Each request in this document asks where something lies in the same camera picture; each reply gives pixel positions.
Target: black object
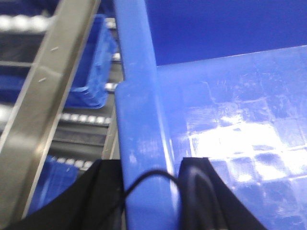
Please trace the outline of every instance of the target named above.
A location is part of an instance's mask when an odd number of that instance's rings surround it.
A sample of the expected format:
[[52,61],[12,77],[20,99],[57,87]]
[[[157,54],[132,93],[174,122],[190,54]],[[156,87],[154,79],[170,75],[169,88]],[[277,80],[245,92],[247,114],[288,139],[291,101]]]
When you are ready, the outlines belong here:
[[229,190],[208,158],[184,158],[181,230],[266,230]]
[[181,230],[266,230],[207,158],[184,158],[178,178],[162,170],[146,172],[125,193],[120,161],[95,161],[58,198],[5,230],[120,230],[125,199],[154,175],[172,180],[180,190]]
[[38,212],[5,230],[120,230],[123,197],[119,160],[98,160],[68,190]]

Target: stainless steel rail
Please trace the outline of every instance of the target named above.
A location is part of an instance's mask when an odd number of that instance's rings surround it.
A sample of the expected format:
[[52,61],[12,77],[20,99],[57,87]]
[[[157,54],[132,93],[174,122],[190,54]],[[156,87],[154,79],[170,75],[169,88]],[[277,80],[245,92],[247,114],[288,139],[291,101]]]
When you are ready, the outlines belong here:
[[99,0],[63,0],[0,139],[0,229],[29,207]]

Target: blue plastic bin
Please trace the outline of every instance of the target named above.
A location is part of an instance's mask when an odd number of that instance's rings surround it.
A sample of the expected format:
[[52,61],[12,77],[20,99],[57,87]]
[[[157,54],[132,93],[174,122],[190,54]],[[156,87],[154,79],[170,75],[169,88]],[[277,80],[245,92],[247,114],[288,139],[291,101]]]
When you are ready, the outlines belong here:
[[[210,157],[270,230],[307,230],[307,2],[116,0],[124,183]],[[176,187],[150,178],[128,228],[176,230]]]
[[34,191],[28,215],[49,204],[63,193],[76,181],[77,175],[78,168],[75,166],[58,163],[53,157],[47,156]]
[[107,17],[115,18],[114,1],[113,0],[101,1],[98,12],[103,12]]
[[[96,15],[80,60],[66,107],[100,108],[105,105],[107,82],[112,55],[117,44],[104,22]],[[0,101],[15,102],[29,68],[0,67]]]
[[53,14],[58,6],[59,0],[31,0],[32,3],[44,10],[47,10],[50,14]]
[[0,0],[0,14],[33,16],[41,14],[43,9],[33,0]]

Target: blue crate wall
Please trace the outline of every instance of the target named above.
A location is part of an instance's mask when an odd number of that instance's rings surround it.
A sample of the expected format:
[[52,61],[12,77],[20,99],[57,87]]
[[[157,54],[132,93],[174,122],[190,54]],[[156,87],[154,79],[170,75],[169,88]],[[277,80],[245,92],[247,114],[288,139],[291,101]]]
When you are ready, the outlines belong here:
[[[105,105],[112,55],[117,44],[106,27],[105,16],[95,16],[86,46],[79,62],[66,107],[101,108]],[[29,68],[0,68],[0,101],[15,102]]]
[[[183,157],[210,157],[265,227],[307,229],[306,2],[115,3],[125,186],[155,168],[177,174]],[[135,230],[179,229],[178,212],[163,178],[127,200]]]
[[63,193],[77,179],[78,168],[59,163],[52,156],[47,156],[37,182],[29,207],[28,215],[41,209]]
[[0,14],[34,16],[41,14],[43,9],[34,0],[0,0]]

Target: metal frame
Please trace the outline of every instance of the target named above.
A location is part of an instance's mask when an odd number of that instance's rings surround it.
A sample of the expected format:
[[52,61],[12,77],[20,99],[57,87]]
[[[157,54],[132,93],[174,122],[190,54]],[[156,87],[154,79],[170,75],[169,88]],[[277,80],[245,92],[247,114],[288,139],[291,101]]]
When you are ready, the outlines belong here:
[[119,159],[118,128],[115,106],[112,112],[111,124],[106,134],[106,141],[102,151],[102,159]]
[[26,213],[99,0],[63,0],[0,139],[0,229]]

